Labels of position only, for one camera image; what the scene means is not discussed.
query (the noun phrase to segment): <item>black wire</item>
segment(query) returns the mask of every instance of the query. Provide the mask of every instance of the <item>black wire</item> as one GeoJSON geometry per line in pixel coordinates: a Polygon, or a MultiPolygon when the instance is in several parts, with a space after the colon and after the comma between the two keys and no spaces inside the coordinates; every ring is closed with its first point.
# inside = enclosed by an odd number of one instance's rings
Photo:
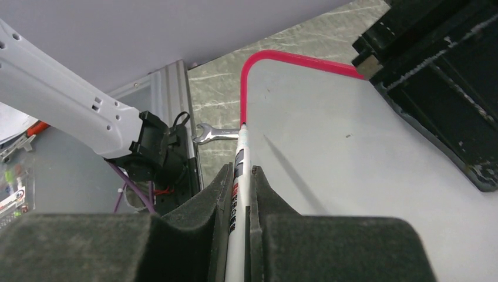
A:
{"type": "Polygon", "coordinates": [[[189,114],[189,113],[187,113],[187,112],[181,112],[181,113],[179,113],[179,114],[176,116],[176,118],[174,119],[174,122],[173,122],[173,128],[175,128],[175,127],[176,127],[176,124],[178,123],[178,120],[179,120],[182,116],[184,116],[184,115],[187,115],[187,117],[185,117],[185,119],[181,122],[181,125],[185,125],[185,124],[189,121],[189,119],[190,119],[190,114],[189,114]]]}

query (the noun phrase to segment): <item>red border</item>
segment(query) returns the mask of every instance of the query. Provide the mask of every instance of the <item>red border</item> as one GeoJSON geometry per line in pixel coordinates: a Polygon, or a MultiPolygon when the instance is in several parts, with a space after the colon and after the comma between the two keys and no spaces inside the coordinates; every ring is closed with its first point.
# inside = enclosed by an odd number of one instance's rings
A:
{"type": "Polygon", "coordinates": [[[240,73],[240,125],[242,125],[247,118],[247,76],[249,75],[249,71],[254,64],[264,59],[291,63],[293,65],[304,66],[306,68],[319,69],[321,71],[333,72],[340,75],[350,76],[352,78],[363,79],[363,76],[356,71],[355,67],[344,63],[336,63],[277,50],[263,50],[256,52],[250,56],[249,59],[247,59],[242,67],[242,72],[240,73]]]}

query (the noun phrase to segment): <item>silver wrench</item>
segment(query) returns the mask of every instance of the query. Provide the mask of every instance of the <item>silver wrench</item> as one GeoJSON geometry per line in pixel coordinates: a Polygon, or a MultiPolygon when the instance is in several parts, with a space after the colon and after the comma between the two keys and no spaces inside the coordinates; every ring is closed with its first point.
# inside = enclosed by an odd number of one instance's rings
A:
{"type": "Polygon", "coordinates": [[[202,128],[204,130],[201,136],[193,139],[194,143],[198,145],[203,145],[214,140],[238,139],[238,128],[218,129],[207,123],[200,123],[197,125],[197,128],[202,128]]]}

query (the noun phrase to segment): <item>orange handle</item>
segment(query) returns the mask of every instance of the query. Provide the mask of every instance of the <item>orange handle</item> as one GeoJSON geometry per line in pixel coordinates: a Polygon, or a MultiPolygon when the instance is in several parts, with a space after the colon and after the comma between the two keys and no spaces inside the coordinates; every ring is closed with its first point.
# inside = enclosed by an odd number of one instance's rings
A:
{"type": "Polygon", "coordinates": [[[46,124],[45,122],[38,121],[33,126],[28,128],[28,137],[38,134],[49,127],[50,125],[46,124]]]}

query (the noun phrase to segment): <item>grey countertop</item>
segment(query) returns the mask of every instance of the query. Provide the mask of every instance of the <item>grey countertop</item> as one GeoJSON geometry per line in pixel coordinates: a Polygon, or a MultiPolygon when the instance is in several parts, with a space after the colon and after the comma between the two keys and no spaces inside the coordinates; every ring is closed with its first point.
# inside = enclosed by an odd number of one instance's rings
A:
{"type": "MultiPolygon", "coordinates": [[[[357,0],[190,70],[196,123],[206,122],[217,128],[238,127],[240,71],[252,54],[275,49],[351,63],[357,56],[352,43],[388,9],[383,0],[357,0]]],[[[236,146],[236,141],[229,140],[199,146],[205,185],[214,179],[223,164],[233,162],[236,146]]]]}

